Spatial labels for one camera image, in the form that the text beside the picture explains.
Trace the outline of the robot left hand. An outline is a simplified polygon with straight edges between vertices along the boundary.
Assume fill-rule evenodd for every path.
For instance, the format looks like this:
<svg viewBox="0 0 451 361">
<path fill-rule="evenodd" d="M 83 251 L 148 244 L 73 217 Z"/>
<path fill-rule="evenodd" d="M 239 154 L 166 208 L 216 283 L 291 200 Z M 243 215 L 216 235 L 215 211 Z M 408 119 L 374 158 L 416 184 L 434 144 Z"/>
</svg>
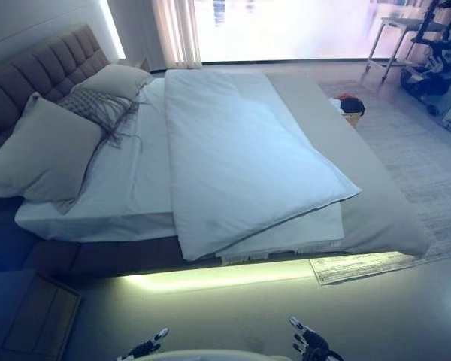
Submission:
<svg viewBox="0 0 451 361">
<path fill-rule="evenodd" d="M 135 346 L 125 356 L 118 356 L 116 361 L 135 360 L 154 353 L 161 347 L 160 342 L 168 335 L 168 333 L 169 328 L 162 329 L 148 341 Z"/>
</svg>

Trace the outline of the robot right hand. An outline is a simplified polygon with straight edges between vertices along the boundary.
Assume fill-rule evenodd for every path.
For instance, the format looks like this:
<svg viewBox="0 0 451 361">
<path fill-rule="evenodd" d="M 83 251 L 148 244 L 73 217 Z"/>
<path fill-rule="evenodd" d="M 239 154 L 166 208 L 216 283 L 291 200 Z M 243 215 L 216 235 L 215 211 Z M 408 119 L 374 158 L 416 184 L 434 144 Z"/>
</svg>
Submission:
<svg viewBox="0 0 451 361">
<path fill-rule="evenodd" d="M 333 351 L 328 342 L 317 332 L 305 326 L 296 317 L 289 317 L 289 322 L 295 329 L 293 348 L 301 354 L 305 361 L 343 361 L 343 357 Z"/>
</svg>

